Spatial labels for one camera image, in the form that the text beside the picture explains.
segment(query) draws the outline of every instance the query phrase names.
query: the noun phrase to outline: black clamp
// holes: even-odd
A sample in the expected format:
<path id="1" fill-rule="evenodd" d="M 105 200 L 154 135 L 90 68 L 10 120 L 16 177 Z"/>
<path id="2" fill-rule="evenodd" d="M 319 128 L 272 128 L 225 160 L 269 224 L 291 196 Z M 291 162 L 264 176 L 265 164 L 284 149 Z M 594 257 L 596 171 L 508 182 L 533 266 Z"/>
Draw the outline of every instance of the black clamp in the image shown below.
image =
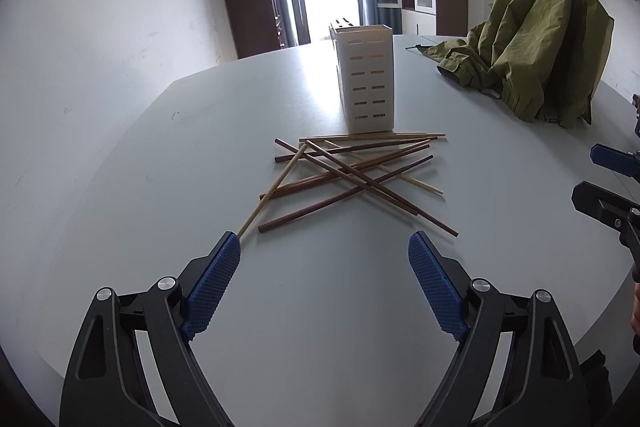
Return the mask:
<path id="1" fill-rule="evenodd" d="M 167 397 L 182 427 L 231 427 L 189 341 L 204 331 L 240 260 L 231 232 L 206 257 L 148 291 L 100 289 L 74 345 L 60 404 L 60 426 L 176 426 L 158 415 L 140 362 L 136 330 L 147 331 Z"/>
<path id="2" fill-rule="evenodd" d="M 549 292 L 506 295 L 471 280 L 424 232 L 411 238 L 409 261 L 440 326 L 460 341 L 417 427 L 591 425 L 587 386 Z M 513 335 L 498 396 L 491 412 L 473 420 L 505 331 Z"/>
<path id="3" fill-rule="evenodd" d="M 575 185 L 571 201 L 575 210 L 620 232 L 620 243 L 629 249 L 634 260 L 631 275 L 636 283 L 640 283 L 639 205 L 589 182 Z M 640 355 L 640 337 L 637 335 L 634 336 L 634 350 Z"/>

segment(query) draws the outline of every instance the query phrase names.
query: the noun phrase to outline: dark brown chopstick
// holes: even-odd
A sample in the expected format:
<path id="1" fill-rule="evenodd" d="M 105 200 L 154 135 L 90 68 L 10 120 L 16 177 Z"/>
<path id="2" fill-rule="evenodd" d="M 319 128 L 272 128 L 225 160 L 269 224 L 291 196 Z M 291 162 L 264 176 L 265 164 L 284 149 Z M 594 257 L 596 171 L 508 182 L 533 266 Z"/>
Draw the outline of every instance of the dark brown chopstick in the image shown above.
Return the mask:
<path id="1" fill-rule="evenodd" d="M 424 141 L 421 141 L 420 143 L 417 143 L 416 145 L 411 145 L 408 147 L 403 147 L 401 150 L 399 151 L 395 151 L 389 154 L 385 154 L 382 156 L 377 156 L 376 158 L 372 158 L 370 160 L 366 160 L 366 161 L 361 161 L 361 162 L 357 162 L 351 165 L 351 167 L 353 167 L 354 169 L 368 169 L 371 167 L 375 167 L 376 165 L 380 165 L 383 163 L 386 163 L 388 161 L 391 160 L 396 160 L 398 158 L 401 158 L 402 156 L 414 153 L 414 152 L 418 152 L 421 151 L 423 149 L 427 149 L 427 147 L 429 147 L 429 142 L 430 142 L 430 138 L 427 138 Z M 276 139 L 275 141 L 278 145 L 282 145 L 283 142 L 282 140 Z M 285 149 L 290 150 L 289 147 L 291 147 L 289 144 L 287 144 L 287 146 L 282 145 Z M 335 180 L 338 176 L 334 175 L 332 172 L 325 172 L 324 174 L 316 174 L 315 176 L 310 176 L 308 178 L 303 178 L 301 180 L 298 180 L 296 182 L 291 182 L 291 183 L 287 183 L 285 185 L 281 185 L 280 187 L 277 188 L 277 190 L 273 193 L 273 195 L 271 196 L 271 199 L 273 200 L 274 198 L 281 198 L 282 196 L 285 196 L 287 194 L 293 194 L 294 192 L 300 192 L 300 190 L 305 190 L 307 188 L 311 188 L 311 187 L 316 187 L 317 185 L 322 185 L 323 183 L 326 183 L 328 181 L 331 180 Z"/>
<path id="2" fill-rule="evenodd" d="M 360 178 L 362 181 L 367 182 L 367 184 L 373 185 L 380 192 L 384 192 L 390 198 L 392 198 L 392 199 L 394 199 L 396 201 L 399 201 L 399 202 L 405 204 L 406 206 L 408 206 L 409 208 L 415 210 L 416 212 L 418 212 L 418 214 L 420 214 L 425 219 L 428 219 L 429 221 L 431 221 L 434 225 L 437 225 L 438 227 L 441 227 L 441 229 L 445 230 L 446 232 L 449 232 L 453 237 L 458 237 L 458 232 L 456 232 L 452 228 L 448 227 L 443 222 L 441 222 L 440 220 L 438 220 L 435 217 L 431 216 L 430 214 L 427 214 L 424 210 L 422 210 L 419 206 L 414 205 L 411 201 L 405 200 L 402 196 L 399 196 L 394 191 L 392 191 L 390 188 L 385 187 L 385 185 L 379 184 L 377 181 L 372 180 L 371 178 L 369 178 L 366 174 L 363 174 L 362 172 L 358 171 L 357 169 L 354 169 L 353 167 L 351 167 L 349 164 L 339 160 L 333 154 L 325 151 L 324 149 L 322 149 L 321 147 L 319 147 L 318 145 L 313 143 L 311 140 L 306 140 L 305 143 L 311 149 L 313 149 L 316 152 L 322 153 L 322 155 L 325 156 L 325 158 L 330 159 L 332 162 L 334 162 L 336 165 L 339 165 L 340 167 L 345 169 L 347 172 L 349 172 L 351 174 L 354 174 L 355 176 Z"/>
<path id="3" fill-rule="evenodd" d="M 431 158 L 433 158 L 433 155 L 425 156 L 425 158 L 421 158 L 413 163 L 410 163 L 409 165 L 405 165 L 404 167 L 396 169 L 395 171 L 391 171 L 388 174 L 385 174 L 384 176 L 380 176 L 380 178 L 376 178 L 376 181 L 378 183 L 385 182 L 388 179 L 393 178 L 394 176 L 398 176 L 398 174 L 402 174 L 403 172 L 408 171 L 409 169 L 413 169 L 414 167 L 417 167 L 418 165 L 425 163 Z M 281 227 L 286 223 L 290 223 L 291 221 L 298 219 L 299 217 L 303 217 L 303 216 L 306 216 L 307 214 L 311 214 L 312 212 L 315 212 L 316 210 L 320 210 L 321 208 L 329 206 L 330 204 L 336 203 L 337 201 L 343 200 L 345 198 L 349 198 L 350 196 L 353 196 L 358 192 L 362 192 L 361 187 L 353 187 L 350 190 L 345 190 L 344 192 L 341 192 L 340 194 L 338 194 L 337 196 L 334 196 L 333 198 L 327 198 L 323 201 L 320 201 L 319 203 L 311 204 L 309 206 L 306 206 L 305 208 L 302 208 L 300 210 L 287 214 L 286 216 L 278 217 L 277 219 L 273 219 L 272 221 L 267 221 L 266 223 L 262 223 L 261 225 L 258 225 L 258 231 L 262 233 L 262 232 L 268 232 L 269 230 L 277 229 L 277 227 Z"/>
<path id="4" fill-rule="evenodd" d="M 278 145 L 282 145 L 285 149 L 289 149 L 289 150 L 293 149 L 294 151 L 297 151 L 297 149 L 295 147 L 293 147 L 292 145 L 289 145 L 286 142 L 283 142 L 282 140 L 276 139 L 276 143 Z M 385 201 L 388 201 L 388 203 L 394 204 L 398 208 L 402 208 L 402 210 L 407 211 L 409 214 L 412 214 L 413 216 L 417 216 L 418 215 L 418 212 L 414 208 L 412 208 L 409 204 L 405 204 L 403 201 L 399 201 L 398 199 L 396 199 L 396 198 L 394 198 L 392 196 L 389 196 L 388 194 L 385 194 L 383 191 L 378 190 L 377 187 L 369 186 L 369 185 L 367 185 L 366 182 L 363 182 L 361 179 L 359 179 L 357 177 L 354 177 L 354 176 L 350 176 L 348 174 L 345 174 L 344 172 L 339 171 L 335 167 L 323 162 L 322 160 L 319 160 L 318 158 L 314 158 L 313 156 L 309 156 L 306 159 L 309 160 L 311 163 L 315 163 L 319 167 L 322 167 L 323 169 L 327 169 L 332 174 L 335 174 L 336 176 L 339 176 L 340 178 L 343 178 L 343 179 L 347 180 L 348 182 L 351 182 L 354 185 L 357 185 L 358 187 L 361 187 L 361 188 L 364 188 L 365 190 L 368 190 L 372 194 L 377 195 L 378 197 L 382 198 Z"/>
<path id="5" fill-rule="evenodd" d="M 354 152 L 354 151 L 365 151 L 368 149 L 379 149 L 381 147 L 388 147 L 392 145 L 406 145 L 408 143 L 418 143 L 423 142 L 427 138 L 409 138 L 406 140 L 394 140 L 394 141 L 385 141 L 385 142 L 375 142 L 375 143 L 365 143 L 361 145 L 351 145 L 350 147 L 337 147 L 334 149 L 329 149 L 331 154 L 340 154 L 343 152 Z M 435 136 L 433 138 L 429 137 L 429 139 L 437 140 L 438 137 Z M 310 156 L 322 156 L 319 152 L 308 153 Z M 282 156 L 276 156 L 274 158 L 276 163 L 281 162 L 289 162 L 293 158 L 292 154 L 284 154 Z"/>

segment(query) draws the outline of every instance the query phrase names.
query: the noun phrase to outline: light bamboo chopstick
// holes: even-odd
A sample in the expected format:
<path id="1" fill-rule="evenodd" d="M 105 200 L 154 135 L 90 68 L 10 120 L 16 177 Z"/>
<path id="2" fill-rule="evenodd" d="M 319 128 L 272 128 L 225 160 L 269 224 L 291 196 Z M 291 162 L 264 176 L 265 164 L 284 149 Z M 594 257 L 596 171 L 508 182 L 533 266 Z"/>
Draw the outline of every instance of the light bamboo chopstick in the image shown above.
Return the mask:
<path id="1" fill-rule="evenodd" d="M 421 158 L 413 163 L 410 163 L 409 165 L 405 165 L 404 167 L 396 169 L 395 171 L 391 171 L 389 172 L 389 174 L 385 174 L 384 176 L 380 176 L 380 178 L 376 178 L 376 181 L 378 183 L 382 183 L 388 179 L 393 178 L 394 176 L 398 176 L 401 172 L 405 172 L 405 171 L 408 171 L 409 169 L 417 167 L 421 163 L 424 163 L 430 160 L 431 158 L 433 158 L 433 155 L 425 156 L 425 158 Z M 267 221 L 266 223 L 262 223 L 261 225 L 258 225 L 258 232 L 263 233 L 263 232 L 268 232 L 269 230 L 277 229 L 277 227 L 281 227 L 286 223 L 290 223 L 291 221 L 298 219 L 299 217 L 306 216 L 308 214 L 311 214 L 312 212 L 315 212 L 316 210 L 320 210 L 321 208 L 329 206 L 330 204 L 337 203 L 337 201 L 343 200 L 345 198 L 349 198 L 350 196 L 353 196 L 358 192 L 362 192 L 362 190 L 363 189 L 361 187 L 353 187 L 350 190 L 345 190 L 344 192 L 341 192 L 340 194 L 338 194 L 337 196 L 334 196 L 333 198 L 327 198 L 323 201 L 320 201 L 319 203 L 311 204 L 309 206 L 306 206 L 305 208 L 301 208 L 300 210 L 287 214 L 286 216 L 278 217 L 277 219 L 273 219 L 271 221 Z"/>
<path id="2" fill-rule="evenodd" d="M 441 229 L 445 230 L 446 232 L 449 232 L 453 237 L 458 237 L 458 232 L 453 230 L 451 227 L 448 227 L 443 222 L 441 222 L 440 220 L 438 220 L 435 217 L 431 216 L 430 214 L 426 213 L 419 206 L 414 205 L 411 201 L 405 200 L 402 196 L 399 196 L 394 191 L 392 191 L 390 188 L 387 188 L 387 187 L 385 187 L 385 185 L 381 185 L 378 182 L 376 182 L 375 180 L 372 180 L 366 174 L 358 171 L 357 169 L 354 169 L 349 164 L 339 160 L 334 155 L 332 155 L 331 153 L 325 151 L 324 149 L 322 149 L 321 147 L 319 147 L 315 143 L 311 142 L 310 140 L 307 140 L 305 143 L 309 147 L 311 147 L 311 149 L 313 149 L 316 152 L 322 153 L 323 156 L 325 156 L 326 158 L 330 159 L 332 162 L 334 162 L 336 165 L 339 165 L 340 167 L 345 169 L 347 172 L 350 172 L 351 174 L 354 174 L 355 176 L 360 178 L 362 181 L 367 182 L 367 184 L 373 185 L 380 192 L 384 192 L 387 196 L 389 196 L 391 198 L 394 198 L 397 201 L 401 201 L 401 203 L 404 203 L 409 208 L 415 210 L 416 212 L 418 212 L 418 214 L 420 214 L 425 219 L 428 219 L 429 221 L 431 221 L 434 225 L 437 225 L 438 227 L 441 227 Z"/>
<path id="3" fill-rule="evenodd" d="M 423 149 L 426 149 L 427 147 L 429 147 L 429 143 L 431 141 L 432 138 L 427 138 L 424 141 L 421 141 L 415 145 L 411 145 L 408 147 L 404 147 L 398 151 L 395 152 L 391 152 L 389 154 L 385 154 L 382 156 L 377 156 L 375 158 L 372 158 L 370 160 L 366 160 L 364 162 L 358 162 L 358 163 L 354 163 L 353 165 L 351 165 L 353 168 L 356 169 L 368 169 L 371 167 L 374 167 L 376 165 L 379 165 L 381 163 L 386 163 L 388 161 L 391 160 L 396 160 L 398 158 L 401 158 L 402 156 L 405 156 L 407 154 L 411 154 L 414 152 L 418 152 L 421 151 Z M 331 180 L 335 180 L 336 176 L 334 174 L 332 174 L 331 172 L 325 172 L 324 174 L 316 174 L 315 176 L 310 176 L 308 178 L 303 178 L 301 180 L 295 181 L 295 182 L 291 182 L 288 184 L 283 185 L 282 187 L 278 187 L 277 190 L 273 193 L 272 198 L 280 198 L 282 196 L 285 196 L 286 194 L 293 194 L 294 192 L 300 192 L 300 190 L 305 190 L 306 188 L 311 188 L 311 187 L 316 187 L 317 185 L 322 185 L 323 183 L 327 182 L 327 181 L 331 181 Z"/>
<path id="4" fill-rule="evenodd" d="M 429 139 L 432 140 L 437 140 L 437 137 L 429 137 Z M 352 145 L 350 147 L 340 147 L 339 145 L 336 145 L 334 143 L 332 143 L 331 145 L 333 147 L 335 147 L 335 149 L 331 149 L 329 152 L 331 154 L 341 154 L 341 153 L 346 153 L 346 152 L 353 152 L 353 151 L 364 151 L 364 150 L 369 150 L 369 149 L 379 149 L 381 147 L 390 147 L 392 145 L 406 145 L 408 143 L 418 143 L 425 140 L 423 137 L 420 138 L 408 138 L 408 139 L 404 139 L 404 140 L 393 140 L 393 141 L 383 141 L 383 142 L 375 142 L 375 143 L 364 143 L 361 145 Z M 312 153 L 306 153 L 309 156 L 321 156 L 320 153 L 317 152 L 312 152 Z M 282 156 L 276 156 L 274 158 L 276 163 L 280 163 L 280 162 L 288 162 L 290 161 L 290 159 L 293 158 L 292 154 L 284 154 Z"/>
<path id="5" fill-rule="evenodd" d="M 329 144 L 331 147 L 338 147 L 335 143 L 331 143 L 328 140 L 324 141 L 325 143 Z M 329 152 L 331 154 L 335 154 L 334 153 L 335 149 L 331 149 Z M 351 151 L 347 151 L 346 152 L 349 156 L 353 157 L 355 160 L 366 160 L 366 158 L 364 156 L 361 156 L 359 154 L 356 154 L 354 152 Z M 393 169 L 391 169 L 390 167 L 387 167 L 386 165 L 376 165 L 376 167 L 378 169 L 380 169 L 381 171 L 385 171 L 385 172 L 392 172 Z M 428 192 L 432 192 L 433 194 L 437 194 L 439 196 L 443 195 L 443 191 L 440 190 L 439 188 L 436 187 L 432 187 L 430 184 L 427 184 L 425 182 L 421 182 L 420 180 L 417 180 L 415 178 L 412 178 L 411 176 L 407 176 L 405 174 L 398 174 L 398 178 L 400 178 L 402 181 L 405 181 L 407 183 L 411 183 L 412 185 L 415 185 L 416 187 L 420 187 L 423 188 L 424 190 L 428 191 Z"/>
<path id="6" fill-rule="evenodd" d="M 289 149 L 290 151 L 296 150 L 295 147 L 293 147 L 292 145 L 289 145 L 287 142 L 283 142 L 282 140 L 276 139 L 276 143 L 278 145 L 282 145 L 285 149 Z M 415 210 L 414 208 L 412 208 L 408 204 L 405 204 L 403 201 L 399 201 L 398 199 L 396 199 L 396 198 L 394 198 L 392 196 L 389 196 L 388 194 L 385 194 L 384 192 L 382 192 L 380 190 L 377 190 L 377 188 L 374 187 L 374 186 L 367 185 L 367 183 L 363 182 L 361 179 L 359 179 L 357 177 L 354 177 L 354 176 L 350 176 L 348 174 L 345 174 L 344 172 L 339 171 L 338 169 L 336 169 L 334 166 L 331 166 L 331 165 L 323 162 L 322 160 L 319 160 L 318 158 L 314 158 L 313 156 L 306 156 L 306 155 L 303 155 L 303 156 L 305 157 L 306 160 L 309 160 L 311 163 L 315 163 L 319 167 L 322 167 L 323 169 L 327 169 L 329 172 L 335 174 L 336 176 L 339 176 L 340 178 L 343 178 L 343 179 L 353 183 L 354 185 L 357 185 L 358 187 L 361 187 L 361 188 L 364 188 L 365 190 L 368 190 L 372 194 L 375 194 L 378 197 L 382 198 L 383 200 L 388 201 L 391 204 L 394 204 L 398 208 L 402 208 L 402 210 L 407 211 L 409 214 L 412 214 L 412 216 L 417 216 L 418 215 L 417 210 Z"/>
<path id="7" fill-rule="evenodd" d="M 348 142 L 358 140 L 399 140 L 409 138 L 437 138 L 444 137 L 444 133 L 427 132 L 370 132 L 365 134 L 338 134 L 337 136 L 308 136 L 298 139 L 299 142 L 311 140 L 313 142 Z"/>
<path id="8" fill-rule="evenodd" d="M 251 213 L 251 215 L 244 222 L 244 225 L 242 225 L 242 227 L 240 227 L 240 230 L 238 230 L 238 233 L 236 234 L 238 236 L 238 239 L 240 239 L 242 237 L 242 234 L 244 232 L 246 232 L 246 229 L 249 228 L 249 225 L 255 219 L 255 216 L 257 216 L 258 213 L 260 213 L 260 211 L 262 210 L 263 206 L 265 206 L 265 204 L 267 204 L 267 201 L 269 201 L 269 198 L 271 198 L 271 195 L 275 192 L 276 188 L 278 188 L 278 186 L 282 183 L 283 179 L 287 176 L 287 174 L 289 174 L 289 171 L 293 168 L 293 166 L 300 159 L 300 157 L 305 153 L 305 149 L 306 149 L 306 144 L 304 144 L 304 143 L 301 144 L 300 147 L 298 148 L 298 151 L 296 152 L 296 154 L 291 159 L 291 161 L 289 163 L 287 163 L 287 166 L 280 173 L 280 175 L 276 178 L 276 181 L 273 182 L 273 185 L 271 185 L 271 187 L 269 187 L 269 190 L 267 190 L 267 192 L 265 193 L 264 197 L 260 200 L 260 203 L 258 203 L 258 206 L 255 207 L 255 210 Z"/>

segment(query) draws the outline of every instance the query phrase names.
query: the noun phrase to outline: metal screw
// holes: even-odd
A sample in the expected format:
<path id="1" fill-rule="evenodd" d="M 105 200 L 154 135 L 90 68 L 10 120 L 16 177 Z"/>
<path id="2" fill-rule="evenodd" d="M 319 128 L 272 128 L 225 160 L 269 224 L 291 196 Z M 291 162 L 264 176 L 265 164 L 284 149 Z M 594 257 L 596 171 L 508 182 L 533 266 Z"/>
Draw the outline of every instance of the metal screw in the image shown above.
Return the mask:
<path id="1" fill-rule="evenodd" d="M 540 302 L 550 302 L 551 301 L 551 294 L 548 291 L 545 291 L 545 290 L 538 290 L 536 292 L 536 298 Z"/>
<path id="2" fill-rule="evenodd" d="M 479 292 L 488 292 L 491 289 L 491 285 L 484 279 L 476 279 L 473 281 L 472 286 Z"/>
<path id="3" fill-rule="evenodd" d="M 95 294 L 95 298 L 98 299 L 98 301 L 106 301 L 109 297 L 111 297 L 111 290 L 108 288 L 102 288 Z"/>
<path id="4" fill-rule="evenodd" d="M 174 286 L 175 279 L 173 277 L 162 277 L 162 279 L 158 281 L 158 287 L 161 290 L 170 290 Z"/>

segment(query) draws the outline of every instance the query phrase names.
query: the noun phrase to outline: person's hand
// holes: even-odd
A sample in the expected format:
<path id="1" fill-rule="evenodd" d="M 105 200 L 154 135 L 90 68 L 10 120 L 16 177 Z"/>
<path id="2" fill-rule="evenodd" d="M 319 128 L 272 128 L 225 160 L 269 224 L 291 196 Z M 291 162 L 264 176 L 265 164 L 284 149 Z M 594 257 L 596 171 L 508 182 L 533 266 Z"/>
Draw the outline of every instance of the person's hand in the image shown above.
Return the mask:
<path id="1" fill-rule="evenodd" d="M 636 284 L 634 293 L 636 297 L 634 298 L 634 314 L 631 315 L 631 327 L 634 328 L 636 335 L 640 337 L 640 284 Z"/>

